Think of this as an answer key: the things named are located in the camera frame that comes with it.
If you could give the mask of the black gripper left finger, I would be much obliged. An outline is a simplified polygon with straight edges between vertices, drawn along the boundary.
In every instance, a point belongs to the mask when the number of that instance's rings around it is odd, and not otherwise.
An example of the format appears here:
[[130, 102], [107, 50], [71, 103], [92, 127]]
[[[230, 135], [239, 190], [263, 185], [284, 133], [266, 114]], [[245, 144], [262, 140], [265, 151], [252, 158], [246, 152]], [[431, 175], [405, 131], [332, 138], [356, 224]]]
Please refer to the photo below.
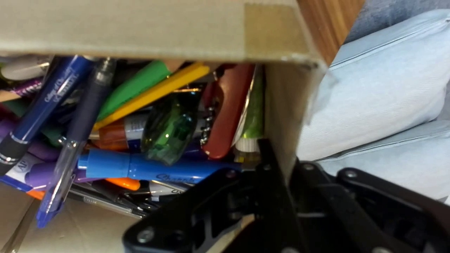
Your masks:
[[246, 215], [255, 221], [230, 251], [300, 253], [298, 221], [276, 154], [268, 140], [259, 148], [263, 158], [253, 171], [221, 169], [128, 228], [125, 253], [206, 253]]

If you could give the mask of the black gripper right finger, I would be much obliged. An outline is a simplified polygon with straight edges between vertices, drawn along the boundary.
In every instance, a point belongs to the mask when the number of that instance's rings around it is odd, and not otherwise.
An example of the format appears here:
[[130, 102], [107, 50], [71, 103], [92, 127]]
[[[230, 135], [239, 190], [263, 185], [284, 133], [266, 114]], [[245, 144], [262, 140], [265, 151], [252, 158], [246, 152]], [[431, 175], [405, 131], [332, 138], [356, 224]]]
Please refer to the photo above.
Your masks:
[[450, 253], [450, 207], [360, 169], [298, 162], [290, 192], [307, 253]]

